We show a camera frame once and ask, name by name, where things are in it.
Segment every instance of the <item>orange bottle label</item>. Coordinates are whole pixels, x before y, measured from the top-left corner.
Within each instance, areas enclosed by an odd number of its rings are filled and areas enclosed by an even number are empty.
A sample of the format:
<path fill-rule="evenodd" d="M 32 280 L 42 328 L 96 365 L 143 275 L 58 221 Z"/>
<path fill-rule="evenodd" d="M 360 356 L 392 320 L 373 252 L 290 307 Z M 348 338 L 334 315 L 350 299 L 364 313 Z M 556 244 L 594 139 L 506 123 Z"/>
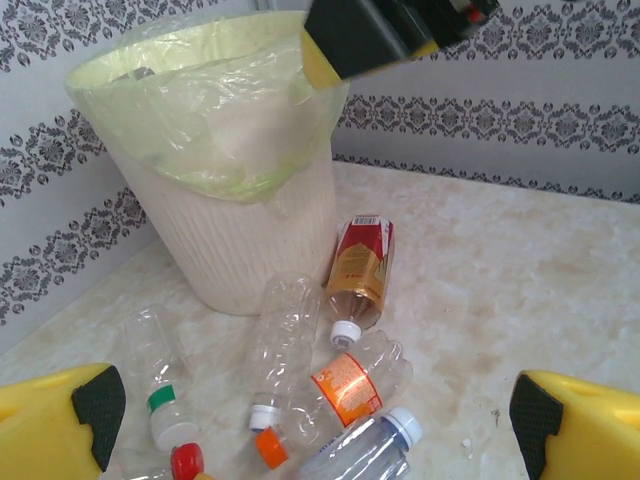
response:
<path fill-rule="evenodd" d="M 340 355 L 311 379 L 322 390 L 345 427 L 382 408 L 382 399 L 369 375 L 348 353 Z"/>
<path fill-rule="evenodd" d="M 382 311 L 395 240 L 393 223 L 378 215 L 358 215 L 340 237 L 328 295 L 350 290 L 369 298 Z"/>

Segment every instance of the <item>damask pattern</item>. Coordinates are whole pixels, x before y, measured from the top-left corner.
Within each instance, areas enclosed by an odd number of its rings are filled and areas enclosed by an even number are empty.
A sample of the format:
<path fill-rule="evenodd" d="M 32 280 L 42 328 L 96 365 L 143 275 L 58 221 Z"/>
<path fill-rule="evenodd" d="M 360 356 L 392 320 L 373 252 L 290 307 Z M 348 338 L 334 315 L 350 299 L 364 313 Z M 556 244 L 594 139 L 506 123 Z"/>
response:
<path fill-rule="evenodd" d="M 9 0 L 0 23 L 0 72 L 111 39 L 134 25 L 225 0 Z"/>
<path fill-rule="evenodd" d="M 8 315 L 19 315 L 29 303 L 75 275 L 100 253 L 110 250 L 133 229 L 147 223 L 147 216 L 129 188 L 106 200 L 104 208 L 85 212 L 64 230 L 56 230 L 44 242 L 29 248 L 28 255 L 15 256 L 0 268 L 0 326 Z"/>
<path fill-rule="evenodd" d="M 640 151 L 640 116 L 618 105 L 353 95 L 338 125 L 541 147 L 625 150 L 630 155 Z"/>
<path fill-rule="evenodd" d="M 640 7 L 619 0 L 537 5 L 530 12 L 498 10 L 473 38 L 420 60 L 560 60 L 637 58 Z"/>
<path fill-rule="evenodd" d="M 559 183 L 538 182 L 537 180 L 523 181 L 521 178 L 507 177 L 506 179 L 500 175 L 487 175 L 486 173 L 467 172 L 465 170 L 454 171 L 452 168 L 436 168 L 433 166 L 424 166 L 417 164 L 396 163 L 390 161 L 381 161 L 378 159 L 369 159 L 367 157 L 354 157 L 353 155 L 337 154 L 333 157 L 335 161 L 354 163 L 357 165 L 369 165 L 372 167 L 392 168 L 395 170 L 404 170 L 408 172 L 428 173 L 430 175 L 438 175 L 441 177 L 459 178 L 463 180 L 474 180 L 484 183 L 492 183 L 495 185 L 505 185 L 509 187 L 528 188 L 540 190 L 543 192 L 564 193 L 569 195 L 577 195 L 579 197 L 599 198 L 601 200 L 615 200 L 625 203 L 633 203 L 640 205 L 640 192 L 625 195 L 623 192 L 605 193 L 600 188 L 579 189 L 578 187 L 563 186 Z"/>
<path fill-rule="evenodd" d="M 30 127 L 26 135 L 10 135 L 0 146 L 0 207 L 3 197 L 15 199 L 31 193 L 34 185 L 46 185 L 51 176 L 62 176 L 106 149 L 89 122 L 77 110 L 59 115 L 50 124 Z"/>

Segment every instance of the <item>bottle with amber liquid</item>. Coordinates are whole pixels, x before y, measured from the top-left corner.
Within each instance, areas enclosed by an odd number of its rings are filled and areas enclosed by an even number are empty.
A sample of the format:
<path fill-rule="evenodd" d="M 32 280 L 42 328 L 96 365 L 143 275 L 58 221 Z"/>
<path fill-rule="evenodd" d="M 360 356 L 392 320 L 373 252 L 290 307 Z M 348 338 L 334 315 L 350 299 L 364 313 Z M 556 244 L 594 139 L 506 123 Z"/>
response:
<path fill-rule="evenodd" d="M 347 350 L 380 319 L 394 249 L 393 223 L 384 217 L 358 215 L 345 225 L 327 285 L 336 348 Z"/>

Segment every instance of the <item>patterned wallpaper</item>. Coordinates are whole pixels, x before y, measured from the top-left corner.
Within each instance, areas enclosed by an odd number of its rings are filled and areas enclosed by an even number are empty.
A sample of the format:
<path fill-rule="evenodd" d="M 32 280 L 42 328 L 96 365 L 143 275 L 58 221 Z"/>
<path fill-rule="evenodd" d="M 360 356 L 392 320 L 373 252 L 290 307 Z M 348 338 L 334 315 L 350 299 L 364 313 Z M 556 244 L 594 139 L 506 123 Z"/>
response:
<path fill-rule="evenodd" d="M 250 0 L 0 0 L 0 354 L 155 238 L 66 73 L 134 25 Z"/>
<path fill-rule="evenodd" d="M 640 0 L 504 0 L 470 41 L 353 83 L 336 160 L 640 203 Z"/>

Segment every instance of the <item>trash can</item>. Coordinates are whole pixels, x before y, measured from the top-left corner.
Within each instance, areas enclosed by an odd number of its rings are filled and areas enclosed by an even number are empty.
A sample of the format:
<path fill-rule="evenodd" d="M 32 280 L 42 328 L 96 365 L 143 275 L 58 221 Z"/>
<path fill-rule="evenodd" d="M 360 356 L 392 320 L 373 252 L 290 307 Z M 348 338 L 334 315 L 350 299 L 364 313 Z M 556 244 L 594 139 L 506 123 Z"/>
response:
<path fill-rule="evenodd" d="M 336 242 L 330 136 L 347 88 L 302 73 L 302 12 L 138 27 L 66 88 L 196 295 L 259 313 L 280 271 L 319 282 Z"/>

